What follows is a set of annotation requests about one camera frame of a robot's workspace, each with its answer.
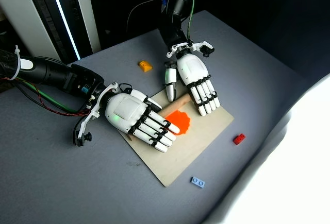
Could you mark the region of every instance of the white robotic hand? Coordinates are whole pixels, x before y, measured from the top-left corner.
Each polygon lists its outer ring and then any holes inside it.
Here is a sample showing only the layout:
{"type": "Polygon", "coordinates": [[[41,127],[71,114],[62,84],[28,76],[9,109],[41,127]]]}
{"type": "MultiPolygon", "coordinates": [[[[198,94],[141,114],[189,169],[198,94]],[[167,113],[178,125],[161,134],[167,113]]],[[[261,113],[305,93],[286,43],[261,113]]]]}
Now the white robotic hand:
{"type": "Polygon", "coordinates": [[[211,113],[220,107],[218,95],[210,81],[210,75],[205,64],[199,57],[188,53],[175,62],[167,65],[165,73],[166,92],[169,101],[176,95],[176,71],[188,87],[201,116],[211,113]]]}
{"type": "Polygon", "coordinates": [[[137,90],[132,90],[131,94],[117,94],[109,99],[105,116],[120,131],[133,134],[157,150],[166,152],[176,138],[171,132],[179,133],[180,130],[143,102],[146,98],[137,90]]]}

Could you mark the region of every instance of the dark background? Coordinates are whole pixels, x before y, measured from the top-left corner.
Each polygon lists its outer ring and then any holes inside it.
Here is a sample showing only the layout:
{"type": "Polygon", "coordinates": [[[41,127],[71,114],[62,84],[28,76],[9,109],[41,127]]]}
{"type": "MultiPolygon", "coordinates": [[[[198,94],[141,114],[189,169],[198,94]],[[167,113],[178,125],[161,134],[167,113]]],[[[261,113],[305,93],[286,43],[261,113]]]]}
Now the dark background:
{"type": "MultiPolygon", "coordinates": [[[[161,1],[136,8],[126,33],[129,12],[144,1],[92,0],[102,48],[157,27],[161,1]]],[[[330,0],[196,0],[195,12],[204,9],[310,84],[330,73],[330,0]]]]}

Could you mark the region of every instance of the robotic hand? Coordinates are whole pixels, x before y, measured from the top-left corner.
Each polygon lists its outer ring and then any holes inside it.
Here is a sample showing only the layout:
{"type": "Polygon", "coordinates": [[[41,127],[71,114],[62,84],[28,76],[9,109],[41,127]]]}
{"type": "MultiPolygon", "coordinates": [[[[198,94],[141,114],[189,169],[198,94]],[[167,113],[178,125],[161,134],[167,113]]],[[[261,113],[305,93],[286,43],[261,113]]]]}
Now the robotic hand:
{"type": "Polygon", "coordinates": [[[192,51],[198,51],[204,57],[215,50],[206,41],[193,43],[190,40],[188,23],[187,38],[181,29],[182,20],[192,16],[194,0],[168,0],[166,9],[162,12],[159,25],[160,34],[167,45],[169,52],[167,57],[171,58],[176,54],[177,61],[165,63],[165,85],[170,102],[176,97],[177,73],[190,91],[201,116],[211,113],[220,106],[216,91],[210,81],[210,75],[205,64],[192,51]]]}
{"type": "Polygon", "coordinates": [[[77,131],[77,145],[83,145],[84,139],[91,137],[90,133],[84,135],[86,124],[90,119],[98,118],[99,109],[106,106],[105,116],[118,130],[166,152],[176,138],[173,133],[179,133],[179,128],[158,115],[155,111],[159,111],[161,106],[145,94],[131,87],[122,93],[119,93],[119,89],[118,84],[113,82],[100,94],[96,105],[77,131]]]}

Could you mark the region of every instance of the red toy brick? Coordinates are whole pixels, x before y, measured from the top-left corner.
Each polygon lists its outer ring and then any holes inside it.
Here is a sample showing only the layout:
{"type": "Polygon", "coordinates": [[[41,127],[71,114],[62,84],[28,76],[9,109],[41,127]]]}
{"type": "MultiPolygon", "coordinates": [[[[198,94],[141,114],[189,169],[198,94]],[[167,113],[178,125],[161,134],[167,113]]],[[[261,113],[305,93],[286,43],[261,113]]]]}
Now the red toy brick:
{"type": "Polygon", "coordinates": [[[235,139],[233,140],[233,142],[238,145],[240,144],[244,139],[245,139],[245,135],[244,134],[240,134],[239,136],[235,137],[235,139]]]}

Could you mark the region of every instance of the zip tie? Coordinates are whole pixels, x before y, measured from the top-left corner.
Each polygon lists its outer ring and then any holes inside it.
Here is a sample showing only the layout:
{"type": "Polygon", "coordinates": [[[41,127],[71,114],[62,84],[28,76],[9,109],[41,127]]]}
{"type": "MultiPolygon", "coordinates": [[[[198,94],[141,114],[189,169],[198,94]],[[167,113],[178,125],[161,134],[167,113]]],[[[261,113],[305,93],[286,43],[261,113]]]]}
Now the zip tie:
{"type": "Polygon", "coordinates": [[[15,54],[17,55],[17,58],[18,58],[17,70],[16,70],[15,75],[12,78],[10,78],[9,81],[12,81],[16,78],[16,76],[19,74],[19,71],[20,71],[20,68],[21,68],[20,50],[19,50],[18,45],[15,45],[15,46],[16,46],[15,54]]]}

